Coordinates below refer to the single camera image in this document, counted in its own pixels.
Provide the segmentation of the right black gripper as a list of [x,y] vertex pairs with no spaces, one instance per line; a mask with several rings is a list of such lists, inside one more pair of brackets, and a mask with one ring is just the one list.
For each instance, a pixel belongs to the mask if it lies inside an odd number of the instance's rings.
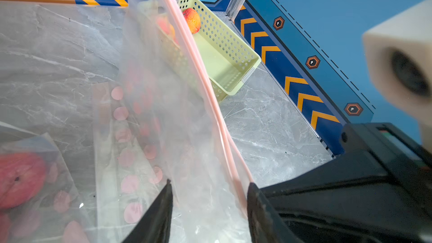
[[391,123],[346,124],[340,139],[356,153],[262,189],[288,229],[305,243],[430,243],[429,152]]

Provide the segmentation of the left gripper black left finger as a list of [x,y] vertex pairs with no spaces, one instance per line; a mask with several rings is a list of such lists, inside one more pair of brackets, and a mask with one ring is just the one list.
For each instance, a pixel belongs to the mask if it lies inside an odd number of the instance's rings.
[[170,180],[123,240],[124,243],[168,243],[171,235],[173,191]]

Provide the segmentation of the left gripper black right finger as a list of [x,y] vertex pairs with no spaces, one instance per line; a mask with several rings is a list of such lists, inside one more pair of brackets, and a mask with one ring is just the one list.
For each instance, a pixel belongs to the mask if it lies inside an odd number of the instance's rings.
[[248,187],[247,217],[253,243],[302,243],[255,183]]

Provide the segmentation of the pink-dotted zip bag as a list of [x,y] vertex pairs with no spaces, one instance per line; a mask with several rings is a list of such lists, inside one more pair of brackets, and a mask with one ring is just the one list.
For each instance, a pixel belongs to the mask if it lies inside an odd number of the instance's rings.
[[150,46],[127,0],[117,81],[93,89],[98,242],[123,243],[171,181],[169,243],[248,243],[252,175],[220,111],[176,0],[161,0],[181,34],[200,92],[148,80]]
[[1,242],[95,243],[94,226],[51,136],[1,126]]

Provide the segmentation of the pink peach with leaf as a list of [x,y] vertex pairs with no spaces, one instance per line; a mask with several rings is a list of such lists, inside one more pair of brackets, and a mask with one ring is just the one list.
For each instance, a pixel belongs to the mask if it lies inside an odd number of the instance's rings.
[[29,201],[43,188],[46,163],[36,153],[1,155],[1,209],[11,209]]

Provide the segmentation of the yellow peach pink spot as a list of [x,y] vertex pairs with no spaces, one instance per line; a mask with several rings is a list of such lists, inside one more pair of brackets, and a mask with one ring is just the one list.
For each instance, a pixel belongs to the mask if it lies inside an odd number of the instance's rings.
[[159,15],[156,18],[156,23],[159,28],[171,39],[176,40],[176,32],[173,25],[169,22],[168,18],[163,15]]

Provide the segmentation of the orange red wrinkled peach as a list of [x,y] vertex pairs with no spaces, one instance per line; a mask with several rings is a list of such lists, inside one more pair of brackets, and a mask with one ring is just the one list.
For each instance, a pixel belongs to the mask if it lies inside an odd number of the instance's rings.
[[185,9],[183,11],[183,17],[187,22],[191,34],[196,34],[200,31],[201,19],[199,13],[195,9],[192,8]]

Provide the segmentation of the green plastic fruit basket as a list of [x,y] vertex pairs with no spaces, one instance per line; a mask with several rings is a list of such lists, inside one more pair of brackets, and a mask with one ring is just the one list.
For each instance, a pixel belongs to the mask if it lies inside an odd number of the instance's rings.
[[[255,69],[261,57],[239,37],[215,12],[200,0],[176,0],[178,9],[195,9],[201,19],[201,29],[193,34],[198,52],[207,71],[218,102],[238,93]],[[150,46],[151,60],[147,70],[148,81],[185,84],[200,92],[197,72],[193,70],[181,34],[174,19],[161,0],[141,1],[137,5],[141,38]],[[157,25],[156,18],[166,16],[175,29],[176,40],[169,38]]]

